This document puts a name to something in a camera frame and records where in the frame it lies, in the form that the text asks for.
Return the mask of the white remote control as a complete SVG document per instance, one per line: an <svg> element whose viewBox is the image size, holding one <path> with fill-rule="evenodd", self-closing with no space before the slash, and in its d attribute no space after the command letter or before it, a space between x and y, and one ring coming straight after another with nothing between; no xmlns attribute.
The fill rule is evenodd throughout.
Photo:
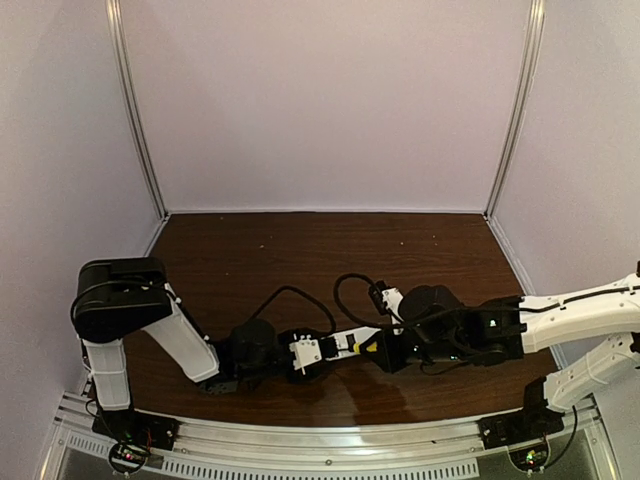
<svg viewBox="0 0 640 480"><path fill-rule="evenodd" d="M322 357L326 361L337 361L358 356L358 354L350 352L349 347L355 343L364 342L378 332L378 329L370 327L357 327L337 331L332 335L321 338L318 342Z"/></svg>

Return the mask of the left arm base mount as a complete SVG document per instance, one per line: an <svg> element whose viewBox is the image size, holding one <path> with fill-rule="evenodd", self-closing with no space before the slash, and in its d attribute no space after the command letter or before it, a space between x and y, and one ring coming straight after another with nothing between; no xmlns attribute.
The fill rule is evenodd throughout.
<svg viewBox="0 0 640 480"><path fill-rule="evenodd" d="M109 448L107 462L120 475L129 477L160 459L155 450L173 449L179 422L174 418L136 410L103 411L94 414L92 431L115 443Z"/></svg>

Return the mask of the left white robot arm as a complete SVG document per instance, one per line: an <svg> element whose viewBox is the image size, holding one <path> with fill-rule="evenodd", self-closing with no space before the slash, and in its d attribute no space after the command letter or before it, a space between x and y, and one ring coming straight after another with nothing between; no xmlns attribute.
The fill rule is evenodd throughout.
<svg viewBox="0 0 640 480"><path fill-rule="evenodd" d="M311 378L318 366L338 355L332 324L326 333L294 329L282 333L258 313L212 340L196 324L154 257L93 260L81 267L70 308L101 411L133 408L125 337L150 336L203 391L219 395L241 384L274 376Z"/></svg>

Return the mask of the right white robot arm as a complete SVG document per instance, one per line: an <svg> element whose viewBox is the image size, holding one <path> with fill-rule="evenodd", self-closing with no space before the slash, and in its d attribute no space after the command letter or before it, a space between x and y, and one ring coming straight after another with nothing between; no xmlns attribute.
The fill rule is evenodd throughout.
<svg viewBox="0 0 640 480"><path fill-rule="evenodd" d="M522 415L542 419L569 411L582 397L609 385L639 364L639 275L582 291L514 296L466 306L446 287L420 286L407 294L372 285L387 324L365 325L350 353L384 367L409 355L432 363L443 353L457 364L493 366L556 344L602 337L603 342L566 368L525 388Z"/></svg>

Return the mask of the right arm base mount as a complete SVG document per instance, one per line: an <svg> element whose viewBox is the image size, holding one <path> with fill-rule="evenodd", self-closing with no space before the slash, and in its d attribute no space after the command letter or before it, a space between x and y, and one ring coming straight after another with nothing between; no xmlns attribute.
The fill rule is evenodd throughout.
<svg viewBox="0 0 640 480"><path fill-rule="evenodd" d="M548 436L564 429L561 413L526 413L524 409L482 417L477 424L484 448L506 447L511 465L527 475L551 465Z"/></svg>

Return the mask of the yellow handled screwdriver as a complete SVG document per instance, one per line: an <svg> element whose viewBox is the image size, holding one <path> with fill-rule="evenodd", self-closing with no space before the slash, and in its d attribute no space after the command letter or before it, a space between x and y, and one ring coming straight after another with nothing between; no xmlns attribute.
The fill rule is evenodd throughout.
<svg viewBox="0 0 640 480"><path fill-rule="evenodd" d="M364 345L363 343L355 343L349 347L349 351L358 355L364 355L368 353L376 353L378 350L377 343L373 342Z"/></svg>

